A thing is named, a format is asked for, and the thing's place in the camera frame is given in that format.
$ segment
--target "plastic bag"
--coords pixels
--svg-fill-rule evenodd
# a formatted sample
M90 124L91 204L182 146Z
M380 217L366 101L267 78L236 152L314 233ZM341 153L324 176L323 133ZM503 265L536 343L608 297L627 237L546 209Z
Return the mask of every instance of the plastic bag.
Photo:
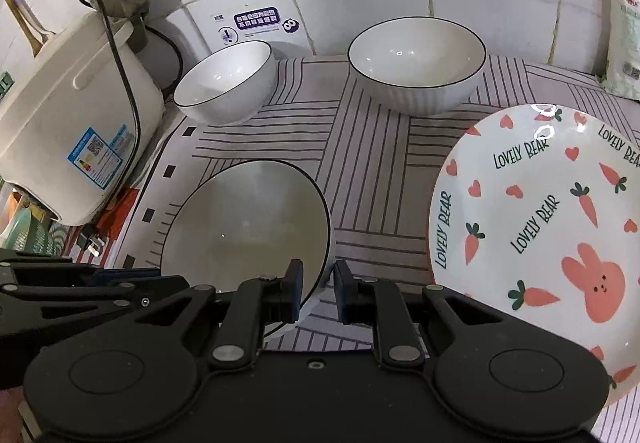
M611 36L605 89L640 100L640 0L611 0Z

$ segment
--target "table mat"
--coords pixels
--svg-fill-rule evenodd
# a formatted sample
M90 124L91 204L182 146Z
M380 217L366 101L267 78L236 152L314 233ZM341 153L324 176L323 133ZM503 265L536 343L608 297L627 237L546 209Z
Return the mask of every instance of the table mat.
M607 94L592 76L575 71L492 55L468 102L434 118L411 118L373 102L344 56L282 60L275 92L249 122L216 127L176 120L113 243L108 266L159 267L171 222L199 185L244 160L275 158L318 182L332 213L336 256L348 261L355 275L391 279L404 291L418 292L432 280L426 221L447 153L480 119L524 103L579 109L638 145L640 106ZM371 343L369 328L338 322L330 281L304 321L265 345L332 351ZM607 442L637 441L637 395L635 389L605 409L594 435Z

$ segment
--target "white bowl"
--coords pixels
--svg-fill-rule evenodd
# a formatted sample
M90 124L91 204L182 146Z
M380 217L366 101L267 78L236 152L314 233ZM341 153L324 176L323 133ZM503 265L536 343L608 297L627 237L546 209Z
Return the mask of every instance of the white bowl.
M260 275L282 277L291 259L304 266L304 318L334 265L334 229L322 192L284 161L251 160L219 172L181 206L162 248L166 275L190 285L235 291ZM271 325L265 335L283 331Z
M240 42L213 53L175 89L189 118L205 125L236 125L253 118L276 85L276 60L267 42Z
M482 77L486 47L470 29L441 18L404 17L364 30L349 64L366 94L398 112L433 116L468 99Z

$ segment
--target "rice cooker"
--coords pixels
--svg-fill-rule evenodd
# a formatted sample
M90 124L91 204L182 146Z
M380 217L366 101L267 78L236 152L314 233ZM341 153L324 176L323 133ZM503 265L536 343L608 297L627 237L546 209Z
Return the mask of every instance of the rice cooker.
M140 113L139 158L162 118L162 94L126 45L131 23L114 23L113 31ZM129 99L92 12L47 42L0 101L0 174L60 223L83 225L113 191L133 135Z

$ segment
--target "plate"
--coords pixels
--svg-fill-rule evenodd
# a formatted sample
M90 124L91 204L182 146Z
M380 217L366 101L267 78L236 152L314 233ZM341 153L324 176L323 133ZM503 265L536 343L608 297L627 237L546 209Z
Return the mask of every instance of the plate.
M313 179L284 161L251 160L224 169L187 198L169 227L161 268L191 286L210 284L226 292L262 275L282 277L290 260L300 259L302 320L328 281L334 243L330 214ZM267 326L265 334L282 334L282 328Z
M587 347L609 403L640 381L639 151L577 110L516 106L466 131L431 201L436 282Z

